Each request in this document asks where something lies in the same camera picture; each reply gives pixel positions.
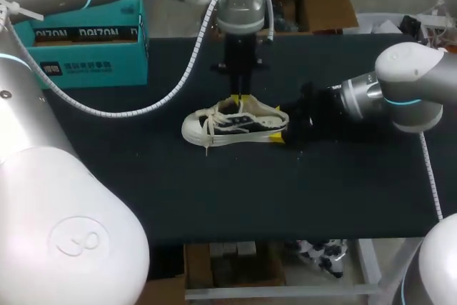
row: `black tabletop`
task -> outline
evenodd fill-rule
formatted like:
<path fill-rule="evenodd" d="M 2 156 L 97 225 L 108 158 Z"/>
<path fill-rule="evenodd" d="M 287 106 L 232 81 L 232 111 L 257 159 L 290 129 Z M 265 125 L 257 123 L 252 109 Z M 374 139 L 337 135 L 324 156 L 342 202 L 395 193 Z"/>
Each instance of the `black tabletop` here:
<path fill-rule="evenodd" d="M 406 40 L 278 37 L 261 48 L 270 69 L 254 76 L 253 94 L 270 105 L 293 101 L 305 81 L 330 86 L 369 72 L 384 49 Z M 147 106 L 176 84 L 193 45 L 152 40 L 148 86 L 69 94 L 105 111 Z M 437 223 L 418 136 L 389 125 L 365 142 L 235 144 L 210 148 L 207 157 L 184 141 L 184 118 L 229 95 L 227 78 L 209 71 L 221 58 L 220 43 L 204 42 L 178 96 L 135 119 L 95 118 L 46 93 L 81 160 L 138 216 L 151 243 L 422 236 Z M 445 214 L 457 209 L 450 117 L 429 134 Z"/>

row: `cardboard box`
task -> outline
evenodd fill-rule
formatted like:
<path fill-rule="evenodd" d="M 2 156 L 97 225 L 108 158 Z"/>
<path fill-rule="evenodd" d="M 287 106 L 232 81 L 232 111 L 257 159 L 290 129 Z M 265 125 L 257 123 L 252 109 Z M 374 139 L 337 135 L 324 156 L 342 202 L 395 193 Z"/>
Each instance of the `cardboard box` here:
<path fill-rule="evenodd" d="M 151 269 L 135 305 L 186 303 L 186 250 L 182 246 L 150 248 Z"/>
<path fill-rule="evenodd" d="M 188 245 L 187 282 L 189 289 L 212 287 L 264 287 L 285 284 L 281 258 L 272 244 L 257 243 L 255 256 L 224 256 L 211 259 L 209 245 Z M 227 266 L 228 275 L 221 275 Z"/>
<path fill-rule="evenodd" d="M 356 13 L 351 0 L 272 0 L 276 9 L 280 9 L 283 18 L 295 23 L 298 32 L 280 32 L 276 24 L 275 35 L 342 34 L 343 29 L 358 26 Z M 213 24 L 212 37 L 221 39 L 224 35 Z M 260 31 L 267 35 L 268 29 Z"/>
<path fill-rule="evenodd" d="M 238 275 L 256 274 L 256 280 L 245 282 L 241 277 L 224 287 L 263 287 L 285 284 L 281 259 L 272 244 L 257 244 L 255 257 L 228 257 Z M 213 274 L 209 244 L 181 247 L 151 248 L 151 270 L 148 282 L 136 305 L 184 305 L 186 289 L 211 289 L 217 284 Z M 255 299 L 214 300 L 212 304 L 254 304 Z"/>
<path fill-rule="evenodd" d="M 149 53 L 144 14 L 143 0 L 121 0 L 27 21 L 15 29 L 62 89 L 144 85 Z"/>

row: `white shoelace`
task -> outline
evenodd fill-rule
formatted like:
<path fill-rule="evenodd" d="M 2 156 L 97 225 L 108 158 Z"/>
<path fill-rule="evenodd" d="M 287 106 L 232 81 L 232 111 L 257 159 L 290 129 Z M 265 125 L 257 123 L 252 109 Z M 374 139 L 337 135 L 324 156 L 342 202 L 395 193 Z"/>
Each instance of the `white shoelace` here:
<path fill-rule="evenodd" d="M 211 107 L 210 109 L 198 110 L 195 115 L 199 118 L 202 116 L 206 117 L 201 130 L 203 132 L 202 143 L 204 144 L 206 155 L 208 156 L 208 148 L 214 144 L 214 136 L 216 135 L 214 133 L 215 125 L 230 123 L 230 121 L 218 111 L 217 105 Z"/>

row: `black and white sneaker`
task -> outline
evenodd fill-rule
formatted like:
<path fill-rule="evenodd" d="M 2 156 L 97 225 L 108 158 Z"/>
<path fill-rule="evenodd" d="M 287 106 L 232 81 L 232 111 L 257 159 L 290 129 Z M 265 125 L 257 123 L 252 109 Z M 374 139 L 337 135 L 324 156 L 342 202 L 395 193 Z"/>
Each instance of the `black and white sneaker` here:
<path fill-rule="evenodd" d="M 187 116 L 181 132 L 187 142 L 204 146 L 225 146 L 240 142 L 270 142 L 270 135 L 283 131 L 288 114 L 243 96 L 239 105 L 232 99 Z"/>

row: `black and white object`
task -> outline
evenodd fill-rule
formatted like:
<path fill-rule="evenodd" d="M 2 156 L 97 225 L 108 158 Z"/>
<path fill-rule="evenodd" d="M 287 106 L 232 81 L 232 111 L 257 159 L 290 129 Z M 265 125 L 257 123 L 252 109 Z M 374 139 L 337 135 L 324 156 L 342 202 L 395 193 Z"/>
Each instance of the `black and white object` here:
<path fill-rule="evenodd" d="M 187 142 L 208 148 L 240 142 L 270 142 L 270 136 L 283 131 L 287 124 L 286 113 L 262 104 L 253 96 L 244 96 L 239 105 L 228 98 L 210 109 L 190 114 L 184 120 L 181 133 Z"/>
<path fill-rule="evenodd" d="M 337 279 L 343 277 L 343 257 L 348 250 L 345 239 L 286 242 L 286 249 L 313 268 L 325 271 Z"/>

